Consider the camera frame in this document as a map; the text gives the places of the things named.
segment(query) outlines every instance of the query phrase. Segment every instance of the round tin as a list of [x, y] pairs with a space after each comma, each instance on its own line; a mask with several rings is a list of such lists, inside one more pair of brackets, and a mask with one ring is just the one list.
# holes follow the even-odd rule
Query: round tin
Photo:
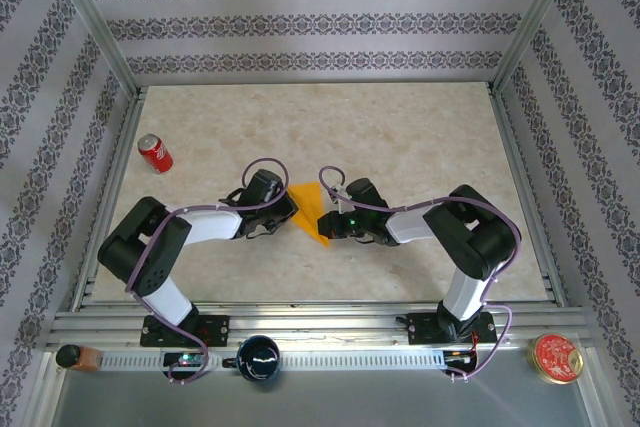
[[573, 343], [558, 334], [545, 334], [529, 346], [527, 358], [538, 376], [554, 384], [569, 384], [580, 377], [582, 354]]

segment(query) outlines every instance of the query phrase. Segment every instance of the coke can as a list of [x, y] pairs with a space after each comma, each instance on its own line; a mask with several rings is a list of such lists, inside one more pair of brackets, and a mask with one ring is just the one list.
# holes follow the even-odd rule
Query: coke can
[[138, 141], [138, 152], [157, 174], [168, 172], [173, 165], [173, 158], [160, 137], [147, 134]]

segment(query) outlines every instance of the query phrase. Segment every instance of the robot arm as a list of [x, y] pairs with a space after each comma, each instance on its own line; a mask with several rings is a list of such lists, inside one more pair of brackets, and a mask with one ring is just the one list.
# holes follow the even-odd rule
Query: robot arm
[[[349, 184], [353, 201], [388, 207], [369, 179]], [[329, 239], [369, 236], [390, 247], [436, 237], [457, 269], [444, 299], [438, 304], [438, 325], [450, 341], [468, 335], [483, 307], [483, 293], [491, 276], [513, 255], [516, 239], [497, 215], [465, 199], [488, 204], [476, 190], [461, 185], [448, 201], [437, 206], [401, 212], [379, 212], [356, 206], [351, 212], [329, 212], [318, 219], [318, 231]]]
[[[274, 198], [282, 188], [282, 181], [276, 174], [260, 169], [246, 188], [232, 192], [221, 200], [220, 205], [259, 205]], [[241, 212], [187, 211], [177, 215], [160, 233], [131, 291], [171, 325], [195, 333], [198, 309], [180, 292], [170, 276], [182, 248], [212, 239], [252, 238], [250, 234], [258, 227], [265, 229], [264, 234], [273, 234], [297, 210], [296, 204], [285, 193], [279, 201], [266, 208]], [[151, 237], [169, 214], [170, 209], [153, 197], [140, 199], [100, 247], [100, 263], [125, 284], [128, 283], [146, 247], [144, 237]]]

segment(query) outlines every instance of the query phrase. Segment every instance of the marble floor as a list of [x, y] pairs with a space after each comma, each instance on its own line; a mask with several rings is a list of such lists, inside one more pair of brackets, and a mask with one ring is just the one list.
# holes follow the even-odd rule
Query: marble floor
[[[467, 183], [524, 237], [489, 298], [547, 298], [482, 83], [151, 87], [136, 140], [146, 133], [164, 140], [175, 165], [156, 175], [134, 148], [112, 226], [146, 195], [173, 206], [215, 202], [264, 156], [281, 159], [294, 184], [316, 180], [326, 164], [341, 167], [347, 182], [369, 177], [390, 205]], [[172, 277], [193, 301], [436, 301], [453, 272], [435, 239], [395, 248], [346, 239], [326, 248], [290, 222], [274, 236], [185, 247]], [[92, 299], [128, 298], [100, 267]]]

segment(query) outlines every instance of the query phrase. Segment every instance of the metal rail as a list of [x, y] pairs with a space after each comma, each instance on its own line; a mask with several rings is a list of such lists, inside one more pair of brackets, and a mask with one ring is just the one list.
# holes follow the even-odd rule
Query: metal rail
[[82, 267], [80, 268], [80, 276], [78, 278], [76, 291], [73, 295], [71, 310], [80, 310], [82, 302], [85, 299], [87, 284], [97, 272], [98, 249], [100, 249], [100, 243], [102, 240], [106, 238], [107, 230], [111, 224], [111, 217], [113, 216], [113, 210], [116, 206], [116, 199], [120, 192], [120, 185], [124, 178], [124, 170], [127, 167], [129, 154], [133, 147], [133, 140], [136, 135], [136, 130], [138, 129], [138, 122], [140, 121], [140, 114], [142, 113], [142, 107], [144, 106], [145, 96], [146, 89], [140, 93], [137, 99], [132, 100], [134, 105], [131, 105], [127, 111], [124, 131], [118, 141], [118, 145], [116, 146], [116, 153], [111, 166], [111, 171], [109, 172], [109, 178], [107, 179], [107, 185], [105, 186], [104, 197], [98, 206], [98, 214], [96, 216], [94, 227], [95, 231], [91, 236]]
[[[548, 332], [563, 332], [578, 339], [582, 345], [592, 345], [589, 329], [579, 308], [560, 309], [539, 302], [510, 305], [515, 311], [514, 322], [503, 348], [524, 348], [531, 339]], [[243, 342], [252, 335], [267, 335], [278, 342], [283, 350], [296, 351], [419, 350], [421, 346], [408, 345], [407, 332], [396, 321], [396, 317], [409, 312], [432, 312], [435, 308], [436, 304], [433, 303], [199, 305], [203, 314], [231, 317], [229, 346]], [[492, 313], [496, 328], [501, 330], [506, 321], [505, 314], [499, 309]], [[139, 346], [139, 340], [145, 315], [148, 313], [144, 309], [134, 306], [61, 312], [54, 320], [46, 350], [54, 351], [62, 343], [90, 344], [102, 350], [144, 350]]]
[[531, 236], [531, 243], [533, 244], [533, 250], [536, 254], [538, 265], [542, 271], [543, 277], [546, 277], [545, 280], [548, 280], [551, 284], [551, 291], [556, 303], [559, 307], [565, 307], [568, 305], [568, 302], [558, 273], [558, 266], [551, 254], [551, 247], [549, 246], [547, 236], [545, 235], [542, 219], [538, 213], [538, 208], [533, 197], [533, 191], [531, 190], [531, 185], [527, 179], [524, 163], [520, 157], [516, 139], [509, 124], [505, 106], [500, 95], [494, 95], [491, 92], [489, 85], [487, 85], [487, 90], [489, 91], [489, 99], [491, 100], [491, 106], [493, 107], [496, 124], [498, 125], [498, 131], [502, 138], [502, 145], [504, 146], [504, 150], [507, 155], [507, 161], [509, 162], [509, 168], [511, 169], [511, 176], [513, 177], [516, 191], [518, 192], [518, 199], [520, 200], [524, 219], [527, 223], [527, 228], [529, 229], [529, 235]]
[[107, 58], [109, 66], [116, 74], [127, 97], [134, 98], [138, 92], [138, 85], [133, 72], [95, 2], [93, 0], [72, 1], [100, 50]]
[[494, 92], [501, 92], [504, 88], [509, 77], [518, 65], [522, 54], [524, 54], [527, 49], [529, 41], [538, 29], [540, 22], [542, 22], [542, 18], [549, 9], [551, 2], [553, 2], [553, 0], [533, 0], [531, 5], [529, 5], [491, 81]]

